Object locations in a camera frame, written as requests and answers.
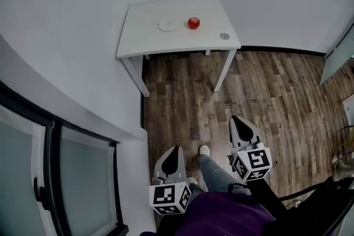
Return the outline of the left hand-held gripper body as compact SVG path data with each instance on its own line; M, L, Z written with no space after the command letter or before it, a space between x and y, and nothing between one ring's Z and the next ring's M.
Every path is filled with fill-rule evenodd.
M149 186L149 205L159 215L184 214L191 199L190 180L154 177Z

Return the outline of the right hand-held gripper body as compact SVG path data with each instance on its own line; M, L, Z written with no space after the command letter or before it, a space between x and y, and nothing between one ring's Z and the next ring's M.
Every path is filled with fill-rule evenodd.
M264 179L273 166L270 149L263 142L234 150L232 157L232 170L243 182Z

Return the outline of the white plate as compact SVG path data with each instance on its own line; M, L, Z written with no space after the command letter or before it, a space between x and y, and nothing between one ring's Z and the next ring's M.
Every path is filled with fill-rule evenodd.
M173 32L175 31L175 25L170 20L161 20L158 22L158 29L163 32Z

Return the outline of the person's right forearm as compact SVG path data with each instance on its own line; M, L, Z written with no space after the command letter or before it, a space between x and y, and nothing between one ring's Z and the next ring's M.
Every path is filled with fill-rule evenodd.
M275 218L287 212L286 207L272 191L265 179L247 181L247 187L252 197L264 206Z

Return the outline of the person's leg in jeans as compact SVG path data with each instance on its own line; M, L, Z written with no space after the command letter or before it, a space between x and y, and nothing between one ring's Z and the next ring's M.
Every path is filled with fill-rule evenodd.
M232 184L232 193L251 195L249 189L241 186L234 177L219 167L207 155L200 155L197 158L197 162L200 166L204 182L209 192L228 193L228 187Z

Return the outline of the person's purple sweater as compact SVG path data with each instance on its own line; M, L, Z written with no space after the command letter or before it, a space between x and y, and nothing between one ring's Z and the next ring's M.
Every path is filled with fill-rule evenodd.
M261 204L245 193L205 192L184 214L164 216L162 227L139 236L262 236L275 221Z

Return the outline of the white table leg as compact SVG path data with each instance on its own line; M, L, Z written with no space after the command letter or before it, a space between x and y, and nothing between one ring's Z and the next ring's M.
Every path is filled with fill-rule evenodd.
M122 58L121 61L123 62L125 68L127 69L128 73L130 74L132 80L140 90L141 94L145 98L149 98L150 93L142 79L142 76L139 76L137 71L135 70L134 66L132 65L132 62L128 57Z
M235 57L237 49L231 49L227 52L227 54L225 55L224 59L223 59L223 63L222 63L222 67L220 69L219 75L218 75L218 79L214 85L213 91L219 92L222 83L226 77L227 71L230 68L230 65Z

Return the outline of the black framed glass door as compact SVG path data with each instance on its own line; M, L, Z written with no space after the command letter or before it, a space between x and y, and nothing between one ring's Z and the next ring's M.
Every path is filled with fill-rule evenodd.
M46 189L48 209L34 194ZM0 81L0 236L127 236L117 142L35 106Z

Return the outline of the black bag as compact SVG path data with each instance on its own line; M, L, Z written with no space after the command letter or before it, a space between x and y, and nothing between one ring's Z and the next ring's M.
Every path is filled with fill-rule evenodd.
M354 177L329 182L264 227L262 236L330 236L354 205Z

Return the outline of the white cabinet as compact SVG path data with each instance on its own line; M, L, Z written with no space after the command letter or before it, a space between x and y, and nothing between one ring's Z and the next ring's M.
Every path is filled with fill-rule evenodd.
M349 125L354 125L354 93L342 101Z

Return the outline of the frosted glass partition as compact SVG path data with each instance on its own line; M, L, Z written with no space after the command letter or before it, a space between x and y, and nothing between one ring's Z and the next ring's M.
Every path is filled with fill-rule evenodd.
M337 48L327 57L320 85L326 82L339 68L354 55L354 26L344 36Z

